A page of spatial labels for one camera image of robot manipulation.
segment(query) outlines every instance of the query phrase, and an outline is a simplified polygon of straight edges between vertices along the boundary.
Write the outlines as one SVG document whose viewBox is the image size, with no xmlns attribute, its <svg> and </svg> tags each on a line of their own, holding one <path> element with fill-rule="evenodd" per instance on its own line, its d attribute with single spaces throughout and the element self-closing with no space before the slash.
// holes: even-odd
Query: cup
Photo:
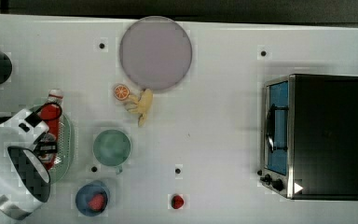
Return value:
<svg viewBox="0 0 358 224">
<path fill-rule="evenodd" d="M 123 172 L 122 164 L 131 154 L 131 140 L 120 130 L 106 130 L 98 134 L 92 152 L 98 162 L 115 167 L 116 174 L 120 174 Z"/>
<path fill-rule="evenodd" d="M 103 207 L 100 211 L 93 211 L 89 207 L 90 200 L 96 195 L 102 194 L 104 198 Z M 95 217 L 100 215 L 109 203 L 109 188 L 100 180 L 95 180 L 88 185 L 83 186 L 76 195 L 76 207 L 83 215 Z"/>
</svg>

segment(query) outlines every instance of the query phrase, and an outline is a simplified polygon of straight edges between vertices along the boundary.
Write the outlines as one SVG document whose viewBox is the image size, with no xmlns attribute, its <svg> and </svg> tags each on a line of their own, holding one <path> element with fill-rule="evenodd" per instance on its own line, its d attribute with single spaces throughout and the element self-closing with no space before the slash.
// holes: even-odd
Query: orange slice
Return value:
<svg viewBox="0 0 358 224">
<path fill-rule="evenodd" d="M 119 84 L 115 87 L 115 97 L 119 100 L 119 101 L 123 101 L 125 99 L 127 99 L 130 95 L 130 90 L 128 87 Z"/>
</svg>

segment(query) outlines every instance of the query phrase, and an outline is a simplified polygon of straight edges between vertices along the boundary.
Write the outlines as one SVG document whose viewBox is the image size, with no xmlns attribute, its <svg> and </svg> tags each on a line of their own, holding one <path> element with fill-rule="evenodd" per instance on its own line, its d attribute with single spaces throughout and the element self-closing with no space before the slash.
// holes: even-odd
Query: blue bowl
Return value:
<svg viewBox="0 0 358 224">
<path fill-rule="evenodd" d="M 104 197 L 104 204 L 101 211 L 94 211 L 89 208 L 89 201 L 96 195 L 102 194 Z M 100 215 L 109 203 L 110 191 L 108 187 L 99 180 L 93 181 L 81 188 L 76 195 L 76 207 L 83 215 L 88 217 L 95 217 Z"/>
</svg>

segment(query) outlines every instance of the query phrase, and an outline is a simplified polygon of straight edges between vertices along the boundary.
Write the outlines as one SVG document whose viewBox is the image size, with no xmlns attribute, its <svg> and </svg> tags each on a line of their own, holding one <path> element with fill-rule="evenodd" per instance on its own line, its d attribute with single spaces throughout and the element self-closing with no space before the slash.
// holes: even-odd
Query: red fruit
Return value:
<svg viewBox="0 0 358 224">
<path fill-rule="evenodd" d="M 104 204 L 104 196 L 102 194 L 96 194 L 89 201 L 89 208 L 95 212 L 101 211 L 103 209 Z"/>
<path fill-rule="evenodd" d="M 183 206 L 183 204 L 185 204 L 185 201 L 183 200 L 183 198 L 179 195 L 175 195 L 172 198 L 171 201 L 171 206 L 173 209 L 179 209 Z"/>
</svg>

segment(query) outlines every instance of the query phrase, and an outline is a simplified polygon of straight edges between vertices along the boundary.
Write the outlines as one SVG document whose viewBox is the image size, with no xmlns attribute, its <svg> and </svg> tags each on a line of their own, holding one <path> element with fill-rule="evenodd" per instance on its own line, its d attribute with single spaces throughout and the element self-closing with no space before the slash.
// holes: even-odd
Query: oven door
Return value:
<svg viewBox="0 0 358 224">
<path fill-rule="evenodd" d="M 290 166 L 290 101 L 289 77 L 266 83 L 264 91 L 263 144 L 261 162 L 263 164 L 263 185 L 286 198 L 289 184 Z"/>
</svg>

